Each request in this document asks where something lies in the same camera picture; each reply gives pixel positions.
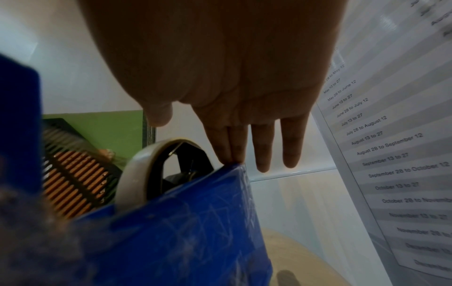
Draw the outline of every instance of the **hand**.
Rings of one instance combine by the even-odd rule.
[[[79,0],[94,39],[151,126],[190,104],[222,163],[270,167],[274,122],[297,165],[347,0]]]

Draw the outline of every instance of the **green surface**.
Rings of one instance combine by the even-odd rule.
[[[111,149],[116,156],[131,158],[141,150],[143,111],[46,114],[63,118],[98,149]]]

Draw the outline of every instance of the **palm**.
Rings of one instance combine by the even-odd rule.
[[[110,15],[81,2],[107,63],[151,124],[169,121],[171,102],[191,104],[223,163],[244,160],[251,125],[264,172],[281,119],[284,163],[297,164],[346,0],[114,0]]]

